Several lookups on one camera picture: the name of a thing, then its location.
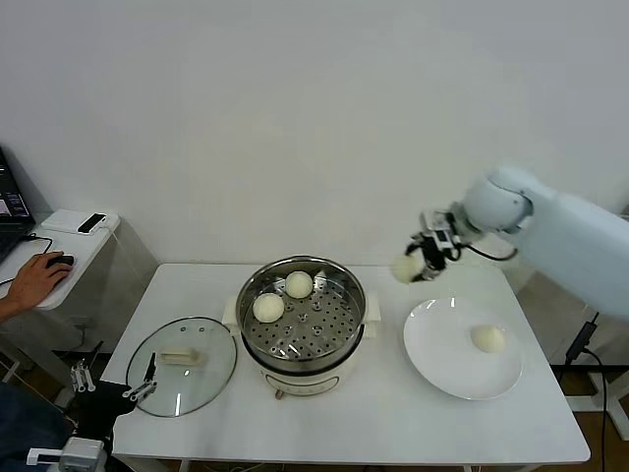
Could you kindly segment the person's hand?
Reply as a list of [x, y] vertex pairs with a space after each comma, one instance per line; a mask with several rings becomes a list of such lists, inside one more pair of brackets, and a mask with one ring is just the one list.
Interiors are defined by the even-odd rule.
[[1, 315], [12, 317], [42, 302], [72, 270], [64, 263], [50, 264], [62, 256], [62, 251], [32, 256], [20, 268], [7, 295], [1, 299]]

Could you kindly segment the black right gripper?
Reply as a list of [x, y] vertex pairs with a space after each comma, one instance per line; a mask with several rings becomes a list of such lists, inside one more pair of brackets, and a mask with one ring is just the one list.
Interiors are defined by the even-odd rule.
[[463, 245], [457, 236], [452, 236], [448, 230], [429, 230], [423, 234], [414, 234], [406, 246], [405, 255], [411, 256], [425, 246], [425, 262], [417, 274], [418, 281], [432, 281], [446, 268], [448, 262], [458, 262], [461, 259]]

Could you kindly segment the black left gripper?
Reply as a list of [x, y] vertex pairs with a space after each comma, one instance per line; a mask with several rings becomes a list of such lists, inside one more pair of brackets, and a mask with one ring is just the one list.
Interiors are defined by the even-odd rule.
[[113, 430], [119, 416], [131, 413], [136, 403], [153, 394], [157, 387], [154, 379], [156, 354], [152, 353], [144, 374], [143, 383], [132, 389], [122, 383], [92, 380], [90, 371], [82, 360], [70, 371], [74, 392], [78, 400], [77, 436], [101, 441], [113, 441]]

